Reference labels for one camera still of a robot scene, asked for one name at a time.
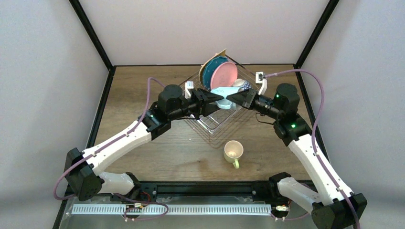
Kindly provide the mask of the bamboo pattern square plate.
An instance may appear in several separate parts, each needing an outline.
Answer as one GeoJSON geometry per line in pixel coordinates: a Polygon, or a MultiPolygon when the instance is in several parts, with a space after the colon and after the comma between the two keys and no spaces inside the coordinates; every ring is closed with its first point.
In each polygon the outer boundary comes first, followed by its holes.
{"type": "Polygon", "coordinates": [[[222,51],[216,53],[214,56],[208,59],[204,64],[202,64],[198,73],[201,85],[204,86],[205,88],[209,88],[213,71],[220,64],[227,61],[228,58],[226,57],[226,49],[223,49],[222,51]]]}

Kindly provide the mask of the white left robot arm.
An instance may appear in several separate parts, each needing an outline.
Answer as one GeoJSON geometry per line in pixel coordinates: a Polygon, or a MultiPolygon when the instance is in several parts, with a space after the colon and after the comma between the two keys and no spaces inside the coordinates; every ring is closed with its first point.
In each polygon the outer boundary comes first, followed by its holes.
{"type": "Polygon", "coordinates": [[[68,151],[62,177],[74,195],[80,201],[100,193],[136,196],[139,182],[132,174],[110,174],[104,170],[129,151],[167,132],[172,121],[206,117],[219,110],[216,102],[224,99],[201,88],[191,89],[190,93],[186,98],[180,86],[167,85],[157,101],[146,105],[146,111],[126,129],[91,148],[68,151]]]}

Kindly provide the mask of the pale green mug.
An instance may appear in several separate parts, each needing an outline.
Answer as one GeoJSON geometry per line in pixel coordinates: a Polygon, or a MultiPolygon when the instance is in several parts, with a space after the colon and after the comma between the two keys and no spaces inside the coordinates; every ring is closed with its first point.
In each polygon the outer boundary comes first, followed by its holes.
{"type": "Polygon", "coordinates": [[[239,159],[244,153],[243,145],[235,140],[228,141],[224,146],[224,158],[231,163],[235,169],[239,169],[239,159]]]}

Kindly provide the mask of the lime green bowl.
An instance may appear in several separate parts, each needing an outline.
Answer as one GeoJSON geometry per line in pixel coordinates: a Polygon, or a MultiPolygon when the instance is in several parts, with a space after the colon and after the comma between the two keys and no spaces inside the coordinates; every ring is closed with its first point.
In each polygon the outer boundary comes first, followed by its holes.
{"type": "Polygon", "coordinates": [[[233,82],[232,87],[239,88],[239,91],[245,91],[252,88],[251,83],[248,80],[244,80],[241,78],[237,78],[233,82]]]}

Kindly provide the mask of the teal polka dot plate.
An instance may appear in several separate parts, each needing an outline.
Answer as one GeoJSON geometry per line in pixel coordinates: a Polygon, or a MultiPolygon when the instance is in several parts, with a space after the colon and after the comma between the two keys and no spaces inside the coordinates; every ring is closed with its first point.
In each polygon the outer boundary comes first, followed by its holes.
{"type": "Polygon", "coordinates": [[[214,71],[223,63],[228,62],[228,58],[227,57],[223,57],[223,56],[218,56],[213,58],[212,60],[210,60],[204,71],[202,74],[202,83],[204,85],[204,87],[208,90],[211,89],[211,78],[212,75],[214,73],[214,71]]]}

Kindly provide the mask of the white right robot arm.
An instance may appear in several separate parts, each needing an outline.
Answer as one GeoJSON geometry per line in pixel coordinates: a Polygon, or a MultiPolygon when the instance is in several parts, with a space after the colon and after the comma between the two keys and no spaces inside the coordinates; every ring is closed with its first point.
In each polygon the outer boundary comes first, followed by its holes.
{"type": "Polygon", "coordinates": [[[299,159],[316,188],[311,190],[292,177],[279,174],[273,176],[277,192],[305,209],[319,229],[360,228],[367,200],[345,184],[322,153],[315,128],[298,114],[300,97],[294,85],[280,84],[273,98],[252,88],[235,87],[205,90],[202,98],[205,105],[216,109],[238,105],[272,118],[276,135],[299,159]]]}

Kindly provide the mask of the metal wire dish rack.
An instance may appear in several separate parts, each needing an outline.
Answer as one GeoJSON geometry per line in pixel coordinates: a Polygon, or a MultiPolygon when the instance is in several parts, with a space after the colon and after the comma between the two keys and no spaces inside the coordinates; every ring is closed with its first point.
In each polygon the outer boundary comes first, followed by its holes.
{"type": "Polygon", "coordinates": [[[208,90],[212,93],[217,93],[224,97],[224,99],[214,102],[213,104],[219,108],[218,111],[206,116],[200,117],[200,119],[195,119],[191,116],[191,119],[187,119],[185,122],[190,124],[192,127],[201,127],[203,131],[210,134],[217,132],[221,126],[230,123],[237,115],[241,114],[239,111],[241,106],[234,102],[226,99],[226,96],[231,92],[248,90],[254,88],[260,93],[266,91],[266,86],[262,86],[263,80],[260,75],[263,72],[253,73],[242,64],[238,63],[236,60],[228,55],[217,56],[207,62],[207,65],[202,65],[199,72],[193,74],[186,81],[180,84],[183,89],[183,95],[185,97],[190,97],[191,89],[202,88],[208,90]],[[220,65],[224,65],[226,62],[232,62],[237,69],[237,77],[230,76],[230,79],[235,79],[235,81],[230,85],[217,86],[214,79],[214,72],[220,65]]]}

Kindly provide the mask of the light blue mug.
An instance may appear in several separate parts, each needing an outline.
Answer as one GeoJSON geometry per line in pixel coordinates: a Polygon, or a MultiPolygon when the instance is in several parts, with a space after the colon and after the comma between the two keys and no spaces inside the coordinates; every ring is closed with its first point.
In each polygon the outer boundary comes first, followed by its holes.
{"type": "Polygon", "coordinates": [[[216,101],[215,104],[223,110],[239,110],[240,106],[237,105],[235,102],[232,102],[227,98],[228,95],[235,94],[237,92],[241,92],[242,88],[239,87],[217,87],[212,89],[210,92],[216,95],[220,95],[223,97],[222,100],[216,101]]]}

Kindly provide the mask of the pink round plate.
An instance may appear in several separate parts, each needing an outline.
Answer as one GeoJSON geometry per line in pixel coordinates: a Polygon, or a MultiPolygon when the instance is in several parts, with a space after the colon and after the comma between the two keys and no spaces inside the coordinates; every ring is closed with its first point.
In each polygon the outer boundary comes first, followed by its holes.
{"type": "Polygon", "coordinates": [[[220,64],[211,77],[210,89],[217,87],[231,87],[238,78],[238,69],[233,62],[220,64]]]}

